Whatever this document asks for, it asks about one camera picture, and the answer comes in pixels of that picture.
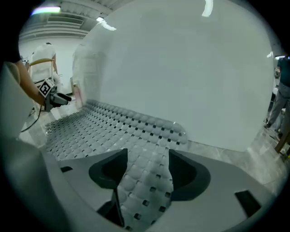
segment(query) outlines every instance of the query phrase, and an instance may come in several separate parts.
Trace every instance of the wire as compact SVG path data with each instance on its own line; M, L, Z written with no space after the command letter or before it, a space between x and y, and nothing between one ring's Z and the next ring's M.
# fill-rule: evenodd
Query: wire
M24 132L24 131L27 131L30 127L32 127L37 122L37 120L39 119L39 116L40 116L40 112L41 112L41 106L40 106L40 109L39 109L39 114L38 114L37 119L29 127L27 127L26 129L22 130L21 133Z

